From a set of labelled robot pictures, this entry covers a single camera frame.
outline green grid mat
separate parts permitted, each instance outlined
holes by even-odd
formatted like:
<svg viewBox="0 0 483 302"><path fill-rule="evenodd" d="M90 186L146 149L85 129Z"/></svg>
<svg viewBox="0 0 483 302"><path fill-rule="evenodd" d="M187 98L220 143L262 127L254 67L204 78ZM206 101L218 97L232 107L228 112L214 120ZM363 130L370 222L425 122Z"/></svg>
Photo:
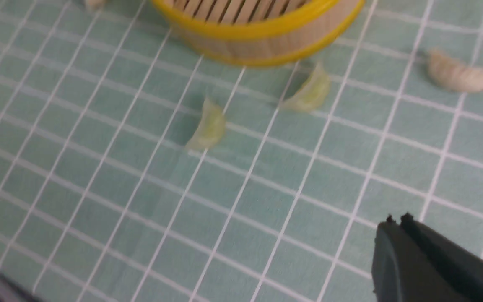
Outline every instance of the green grid mat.
<svg viewBox="0 0 483 302"><path fill-rule="evenodd" d="M228 67L151 5L0 0L0 270L47 302L373 302L375 228L411 212L483 258L483 0L373 0L312 61L326 104L278 112L308 61ZM203 96L226 136L183 145Z"/></svg>

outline wooden slats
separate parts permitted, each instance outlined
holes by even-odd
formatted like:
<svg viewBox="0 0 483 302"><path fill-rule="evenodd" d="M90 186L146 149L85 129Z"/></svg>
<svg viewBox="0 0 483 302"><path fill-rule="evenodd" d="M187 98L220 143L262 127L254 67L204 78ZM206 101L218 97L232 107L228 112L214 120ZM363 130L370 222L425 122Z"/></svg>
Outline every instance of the wooden slats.
<svg viewBox="0 0 483 302"><path fill-rule="evenodd" d="M174 8L184 11L186 8L187 0L174 0Z"/></svg>
<svg viewBox="0 0 483 302"><path fill-rule="evenodd" d="M310 0L165 0L195 19L210 23L244 24L275 19Z"/></svg>
<svg viewBox="0 0 483 302"><path fill-rule="evenodd" d="M305 2L305 0L290 0L288 2L288 5L286 6L286 10L284 11L284 13L295 11L300 4L303 4L303 2Z"/></svg>
<svg viewBox="0 0 483 302"><path fill-rule="evenodd" d="M270 11L270 15L268 15L267 19L274 19L280 16L284 6L287 4L288 0L275 0L273 7Z"/></svg>
<svg viewBox="0 0 483 302"><path fill-rule="evenodd" d="M201 0L189 0L187 2L186 8L184 9L184 13L193 17L195 15L195 12L199 8L199 4L201 4Z"/></svg>
<svg viewBox="0 0 483 302"><path fill-rule="evenodd" d="M229 3L230 0L217 0L211 10L210 16L208 17L208 22L219 23L225 8Z"/></svg>
<svg viewBox="0 0 483 302"><path fill-rule="evenodd" d="M270 5L272 5L272 2L273 0L260 0L257 11L255 11L251 22L263 21L263 19L266 18L268 10L270 10Z"/></svg>
<svg viewBox="0 0 483 302"><path fill-rule="evenodd" d="M213 6L213 0L203 0L197 14L195 15L196 19L200 21L206 21L206 17L208 16L211 7Z"/></svg>
<svg viewBox="0 0 483 302"><path fill-rule="evenodd" d="M245 0L240 14L238 15L238 19L236 19L236 23L248 23L257 3L258 0Z"/></svg>
<svg viewBox="0 0 483 302"><path fill-rule="evenodd" d="M225 15L221 20L221 23L234 23L234 20L236 19L236 14L238 13L242 2L243 0L231 0L229 7L226 9Z"/></svg>

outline yellow rim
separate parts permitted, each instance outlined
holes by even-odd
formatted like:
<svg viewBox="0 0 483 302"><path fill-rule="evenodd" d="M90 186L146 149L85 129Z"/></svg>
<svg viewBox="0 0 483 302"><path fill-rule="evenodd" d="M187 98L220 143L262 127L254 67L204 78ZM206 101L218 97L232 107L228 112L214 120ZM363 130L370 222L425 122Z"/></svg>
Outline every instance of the yellow rim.
<svg viewBox="0 0 483 302"><path fill-rule="evenodd" d="M164 0L151 1L173 23L192 32L222 40L253 40L278 36L297 29L318 18L335 6L339 0L312 0L301 8L276 19L247 25L206 23L171 8Z"/></svg>
<svg viewBox="0 0 483 302"><path fill-rule="evenodd" d="M273 57L271 59L264 59L264 60L240 60L240 59L234 59L231 57L221 57L220 55L211 53L205 49L195 47L189 41L188 43L197 52L203 53L207 57L210 57L218 61L222 61L224 63L231 64L231 65L243 65L243 66L250 66L250 67L269 67L269 66L283 65L285 63L297 61L297 60L303 59L304 57L308 57L318 52L318 50L321 50L329 43L333 42L351 25L351 23L353 23L353 21L355 20L355 17L357 17L357 15L360 13L363 6L364 6L364 0L359 0L359 2L357 3L357 6L355 6L351 14L347 16L346 19L344 19L344 22L338 25L338 27L335 28L334 31L330 32L330 34L324 37L322 40L312 44L311 46L308 46L307 48L304 48L297 52L293 52L281 57Z"/></svg>

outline bamboo steamer basket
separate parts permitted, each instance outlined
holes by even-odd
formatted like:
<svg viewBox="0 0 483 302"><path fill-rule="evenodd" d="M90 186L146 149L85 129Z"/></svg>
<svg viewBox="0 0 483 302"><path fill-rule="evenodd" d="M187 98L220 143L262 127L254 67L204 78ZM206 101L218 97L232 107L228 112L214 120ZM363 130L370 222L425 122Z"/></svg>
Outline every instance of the bamboo steamer basket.
<svg viewBox="0 0 483 302"><path fill-rule="evenodd" d="M197 52L232 65L282 65L334 41L364 0L151 0Z"/></svg>

